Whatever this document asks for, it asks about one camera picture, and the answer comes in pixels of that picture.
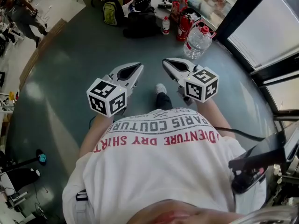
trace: sneaker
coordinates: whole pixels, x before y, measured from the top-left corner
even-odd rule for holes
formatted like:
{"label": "sneaker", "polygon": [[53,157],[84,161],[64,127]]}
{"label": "sneaker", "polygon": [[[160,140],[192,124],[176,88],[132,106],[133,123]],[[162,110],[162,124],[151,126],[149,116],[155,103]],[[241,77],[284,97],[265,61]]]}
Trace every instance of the sneaker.
{"label": "sneaker", "polygon": [[38,44],[39,44],[40,41],[41,41],[41,38],[38,37],[37,40],[36,40],[36,48],[38,47]]}
{"label": "sneaker", "polygon": [[38,170],[36,170],[36,174],[40,177],[41,176],[41,173],[38,171]]}
{"label": "sneaker", "polygon": [[167,93],[166,87],[161,83],[156,84],[156,89],[155,90],[156,90],[156,94],[159,94],[161,92],[164,93],[164,94]]}

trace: yellow-green bag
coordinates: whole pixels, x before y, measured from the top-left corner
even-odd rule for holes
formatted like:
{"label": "yellow-green bag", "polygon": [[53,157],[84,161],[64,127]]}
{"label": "yellow-green bag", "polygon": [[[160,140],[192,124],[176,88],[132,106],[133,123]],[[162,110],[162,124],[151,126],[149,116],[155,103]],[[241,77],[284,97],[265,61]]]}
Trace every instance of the yellow-green bag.
{"label": "yellow-green bag", "polygon": [[125,17],[122,5],[123,0],[105,0],[104,22],[113,26],[122,24]]}

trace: black cable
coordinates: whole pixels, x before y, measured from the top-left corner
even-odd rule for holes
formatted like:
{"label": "black cable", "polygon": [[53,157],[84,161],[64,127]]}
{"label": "black cable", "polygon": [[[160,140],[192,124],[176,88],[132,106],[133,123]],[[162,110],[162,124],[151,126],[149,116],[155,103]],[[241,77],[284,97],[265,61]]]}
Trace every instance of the black cable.
{"label": "black cable", "polygon": [[89,121],[89,129],[92,126],[92,121],[93,121],[94,118],[95,118],[95,116]]}
{"label": "black cable", "polygon": [[14,195],[14,194],[18,194],[18,197],[15,197],[15,198],[12,198],[12,197],[11,197],[12,195],[9,195],[9,196],[8,196],[9,199],[12,200],[13,203],[14,203],[13,199],[18,199],[18,198],[20,197],[20,193],[19,193],[19,192],[16,192],[15,189],[12,189],[12,188],[4,188],[4,190],[5,190],[5,189],[11,189],[11,190],[13,190],[14,193],[13,193],[12,195]]}
{"label": "black cable", "polygon": [[[34,203],[34,207],[35,207],[36,212],[38,213],[38,215],[41,215],[43,212],[40,211],[40,210],[38,210],[38,208],[36,208],[36,206],[38,206],[40,209],[42,209],[41,203],[39,202],[39,200],[38,200],[38,198],[37,198],[36,185],[35,185],[34,182],[33,182],[32,184],[33,184],[33,186],[34,186],[34,190],[35,190],[35,192],[36,192],[36,200],[37,200],[37,202],[38,202],[38,203]],[[50,216],[50,217],[54,217],[53,215],[50,215],[49,213],[47,213],[47,212],[45,212],[45,211],[44,211],[44,213],[46,213],[46,214],[47,214],[48,216]],[[58,221],[60,221],[60,217],[59,217],[57,214],[55,214],[55,217],[57,217],[57,218],[58,218]]]}
{"label": "black cable", "polygon": [[[36,191],[36,185],[35,185],[35,183],[33,182],[32,184],[33,184],[33,186],[34,186],[34,190]],[[36,200],[37,200],[37,202],[38,202],[39,207],[41,208],[41,203],[39,202],[39,200],[38,200],[38,198],[37,198],[37,191],[36,191]]]}
{"label": "black cable", "polygon": [[254,141],[263,141],[265,138],[262,138],[262,137],[257,137],[257,136],[254,136],[254,135],[251,135],[251,134],[248,134],[248,133],[245,133],[243,131],[240,131],[238,129],[229,129],[229,128],[222,128],[222,127],[214,127],[216,130],[221,130],[221,131],[228,131],[228,132],[232,132],[232,133],[237,133],[247,139],[250,139],[250,140],[254,140]]}

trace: fire extinguisher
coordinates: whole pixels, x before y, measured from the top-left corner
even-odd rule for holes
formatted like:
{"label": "fire extinguisher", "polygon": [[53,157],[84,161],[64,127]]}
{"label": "fire extinguisher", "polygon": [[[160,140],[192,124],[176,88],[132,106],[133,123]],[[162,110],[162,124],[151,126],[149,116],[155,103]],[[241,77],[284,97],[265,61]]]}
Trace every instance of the fire extinguisher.
{"label": "fire extinguisher", "polygon": [[182,15],[179,25],[177,40],[183,42],[188,37],[189,31],[194,23],[194,20],[189,14]]}

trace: wooden baseboard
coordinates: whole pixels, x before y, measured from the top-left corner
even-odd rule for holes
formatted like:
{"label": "wooden baseboard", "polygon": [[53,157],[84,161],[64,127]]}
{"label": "wooden baseboard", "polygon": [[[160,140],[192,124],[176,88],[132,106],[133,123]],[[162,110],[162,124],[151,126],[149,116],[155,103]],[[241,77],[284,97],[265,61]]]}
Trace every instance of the wooden baseboard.
{"label": "wooden baseboard", "polygon": [[20,75],[20,85],[19,89],[21,90],[26,82],[28,75],[30,74],[32,68],[35,66],[39,58],[43,55],[45,50],[51,44],[53,39],[64,29],[67,22],[63,19],[60,19],[55,26],[48,32],[48,34],[43,38],[39,43],[38,47],[33,52],[31,58],[27,62],[23,72]]}

